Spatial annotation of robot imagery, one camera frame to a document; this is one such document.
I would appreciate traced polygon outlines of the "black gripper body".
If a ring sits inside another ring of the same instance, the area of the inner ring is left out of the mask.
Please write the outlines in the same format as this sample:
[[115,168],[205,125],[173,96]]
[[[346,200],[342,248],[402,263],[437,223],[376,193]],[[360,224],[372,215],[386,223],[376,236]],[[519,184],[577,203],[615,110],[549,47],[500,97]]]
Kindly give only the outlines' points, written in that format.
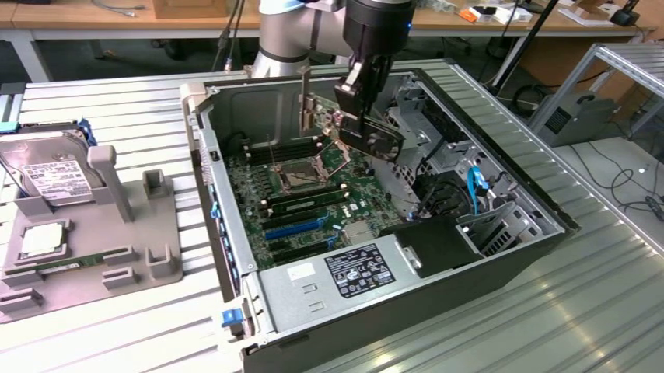
[[352,60],[364,68],[390,64],[393,55],[406,45],[416,1],[346,2],[342,37],[352,49]]

